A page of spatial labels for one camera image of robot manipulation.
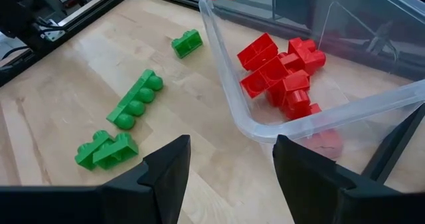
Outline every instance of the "green toy block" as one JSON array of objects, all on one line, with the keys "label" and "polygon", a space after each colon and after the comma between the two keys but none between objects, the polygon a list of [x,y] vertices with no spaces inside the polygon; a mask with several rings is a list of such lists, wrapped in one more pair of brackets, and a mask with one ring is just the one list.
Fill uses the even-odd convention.
[{"label": "green toy block", "polygon": [[94,153],[93,162],[103,169],[110,169],[119,163],[125,162],[138,155],[139,148],[130,134],[122,133],[116,136],[113,144],[103,144]]},{"label": "green toy block", "polygon": [[96,165],[93,162],[93,154],[102,145],[113,144],[112,137],[105,130],[99,130],[93,135],[93,142],[82,144],[78,147],[75,161],[78,165],[93,170]]},{"label": "green toy block", "polygon": [[123,130],[132,129],[134,116],[141,116],[145,112],[145,103],[152,102],[154,91],[162,88],[162,78],[156,76],[153,70],[145,70],[106,119]]},{"label": "green toy block", "polygon": [[171,46],[179,58],[184,58],[201,45],[201,36],[195,29],[186,31],[180,39],[175,39],[171,42]]}]

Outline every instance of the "green stud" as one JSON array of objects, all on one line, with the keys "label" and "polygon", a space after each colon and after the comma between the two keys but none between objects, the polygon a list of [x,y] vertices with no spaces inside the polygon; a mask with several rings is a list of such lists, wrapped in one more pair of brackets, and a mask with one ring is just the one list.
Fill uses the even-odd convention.
[{"label": "green stud", "polygon": [[141,88],[136,96],[138,100],[144,103],[150,103],[155,99],[155,92],[150,88]]},{"label": "green stud", "polygon": [[129,114],[120,114],[114,124],[123,130],[129,130],[134,127],[135,119]]}]

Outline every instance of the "red block pile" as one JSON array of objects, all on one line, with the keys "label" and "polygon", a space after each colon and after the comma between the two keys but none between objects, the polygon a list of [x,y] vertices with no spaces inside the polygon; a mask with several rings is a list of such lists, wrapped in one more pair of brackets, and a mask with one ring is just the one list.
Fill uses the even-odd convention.
[{"label": "red block pile", "polygon": [[266,92],[268,101],[290,119],[295,120],[320,112],[318,104],[310,104],[310,76],[325,65],[325,54],[312,40],[289,41],[288,53],[263,34],[238,54],[242,66],[252,73],[240,81],[251,98]]}]

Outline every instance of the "green block stack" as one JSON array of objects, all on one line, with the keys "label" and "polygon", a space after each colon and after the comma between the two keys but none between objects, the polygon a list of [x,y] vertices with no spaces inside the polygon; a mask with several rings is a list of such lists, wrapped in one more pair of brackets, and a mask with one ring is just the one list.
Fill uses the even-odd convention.
[{"label": "green block stack", "polygon": [[96,166],[110,169],[138,155],[139,148],[130,134],[121,133],[113,139],[105,130],[93,135],[93,142],[78,148],[75,161],[78,165],[93,170]]}]

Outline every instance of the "red building block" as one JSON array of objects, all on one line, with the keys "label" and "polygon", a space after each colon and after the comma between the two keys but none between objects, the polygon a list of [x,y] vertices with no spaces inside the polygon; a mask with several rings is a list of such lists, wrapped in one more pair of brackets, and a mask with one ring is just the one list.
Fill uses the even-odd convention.
[{"label": "red building block", "polygon": [[295,90],[286,94],[285,101],[288,103],[288,107],[291,110],[301,110],[301,113],[310,113],[310,98],[306,91]]},{"label": "red building block", "polygon": [[297,50],[298,56],[304,62],[304,70],[313,75],[316,70],[325,66],[326,56],[321,51],[310,52],[308,49],[301,48]]},{"label": "red building block", "polygon": [[255,71],[278,55],[278,46],[270,35],[264,33],[251,45],[238,54],[238,58],[246,70]]},{"label": "red building block", "polygon": [[284,88],[285,92],[292,92],[295,90],[306,91],[310,89],[310,82],[306,76],[291,74],[284,79]]},{"label": "red building block", "polygon": [[270,87],[259,70],[241,80],[240,85],[245,88],[251,98],[255,98]]},{"label": "red building block", "polygon": [[318,104],[312,104],[310,105],[310,113],[311,114],[317,114],[318,112],[321,112],[321,108]]},{"label": "red building block", "polygon": [[266,98],[271,106],[279,107],[285,100],[285,86],[284,81],[279,80],[275,85],[267,89]]},{"label": "red building block", "polygon": [[287,69],[294,69],[294,70],[301,70],[304,69],[304,62],[302,59],[298,57],[297,54],[289,54],[284,56],[283,58],[280,58],[280,62],[287,68]]},{"label": "red building block", "polygon": [[275,56],[271,61],[261,66],[261,68],[259,68],[258,70],[266,79],[266,82],[269,86],[275,85],[275,83],[289,75],[289,72],[286,70],[285,66],[280,62],[278,56]]},{"label": "red building block", "polygon": [[297,54],[297,50],[305,48],[310,52],[316,51],[316,44],[313,40],[308,39],[306,41],[302,41],[300,38],[294,38],[289,41],[288,45],[288,54]]}]

